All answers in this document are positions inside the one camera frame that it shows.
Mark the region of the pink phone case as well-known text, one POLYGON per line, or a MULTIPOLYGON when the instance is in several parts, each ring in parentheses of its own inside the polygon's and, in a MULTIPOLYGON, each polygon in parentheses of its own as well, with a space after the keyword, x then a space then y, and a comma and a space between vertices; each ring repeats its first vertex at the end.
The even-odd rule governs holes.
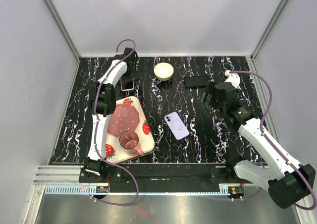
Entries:
POLYGON ((120 88, 122 92, 129 92, 135 89, 134 79, 121 79, 120 88))

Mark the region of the lilac cased phone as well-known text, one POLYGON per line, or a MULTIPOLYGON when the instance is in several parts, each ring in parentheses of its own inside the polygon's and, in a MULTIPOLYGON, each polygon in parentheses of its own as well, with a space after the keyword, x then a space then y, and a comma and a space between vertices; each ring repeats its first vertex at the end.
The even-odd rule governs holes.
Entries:
POLYGON ((187 127, 177 112, 165 115, 164 120, 176 140, 181 140, 189 135, 187 127))

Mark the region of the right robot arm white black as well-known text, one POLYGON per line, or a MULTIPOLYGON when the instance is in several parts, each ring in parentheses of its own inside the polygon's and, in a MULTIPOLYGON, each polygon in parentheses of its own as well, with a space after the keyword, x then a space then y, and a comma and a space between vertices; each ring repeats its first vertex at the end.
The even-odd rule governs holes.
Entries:
POLYGON ((264 128, 254 111, 249 106, 240 104, 237 89, 232 83, 209 81, 202 101, 207 99, 210 99, 211 107, 219 110, 227 126, 244 137, 269 166, 261 168, 237 157, 227 162, 226 179, 233 183, 239 179, 250 181, 267 191, 272 201, 282 209, 296 205, 298 201, 311 195, 313 205, 309 209, 315 209, 315 169, 310 164, 302 165, 284 150, 264 128))

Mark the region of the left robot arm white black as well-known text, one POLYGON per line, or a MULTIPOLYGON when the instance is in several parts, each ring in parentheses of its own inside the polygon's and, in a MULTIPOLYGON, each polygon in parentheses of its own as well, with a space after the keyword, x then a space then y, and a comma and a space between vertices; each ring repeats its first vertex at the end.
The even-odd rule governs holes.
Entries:
POLYGON ((90 85, 89 105, 93 119, 93 134, 87 156, 79 175, 80 183, 102 182, 107 179, 106 137, 107 128, 116 108, 115 86, 125 77, 134 83, 133 73, 138 55, 133 48, 116 54, 106 73, 90 85))

